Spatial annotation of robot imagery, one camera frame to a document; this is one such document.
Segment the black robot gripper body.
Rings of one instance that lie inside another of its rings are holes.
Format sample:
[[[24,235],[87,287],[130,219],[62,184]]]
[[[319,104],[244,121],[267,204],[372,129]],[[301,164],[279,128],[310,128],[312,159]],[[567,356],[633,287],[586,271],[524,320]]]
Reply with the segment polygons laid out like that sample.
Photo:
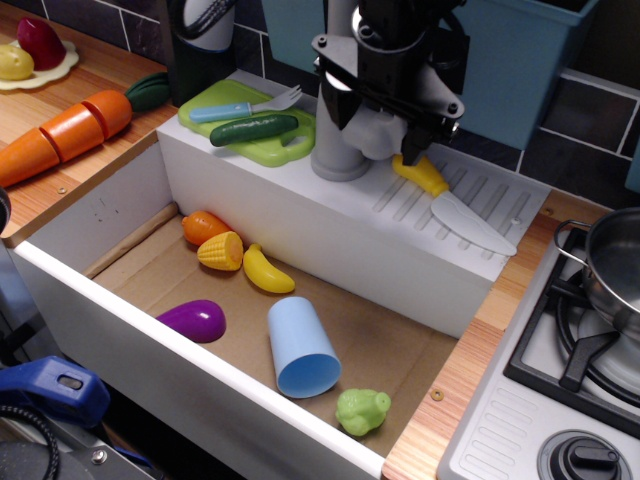
[[[361,1],[349,33],[316,36],[312,47],[345,83],[361,81],[364,101],[409,121],[454,131],[464,113],[460,1]]]

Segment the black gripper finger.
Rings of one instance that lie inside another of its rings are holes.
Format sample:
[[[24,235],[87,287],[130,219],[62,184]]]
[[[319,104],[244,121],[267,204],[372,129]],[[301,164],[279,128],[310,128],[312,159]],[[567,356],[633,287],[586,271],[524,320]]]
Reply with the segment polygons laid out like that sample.
[[[434,121],[409,121],[407,131],[401,142],[402,163],[405,166],[414,166],[422,153],[437,138],[438,127]]]
[[[321,93],[333,124],[342,131],[364,105],[366,86],[361,81],[345,83],[335,75],[324,72]]]

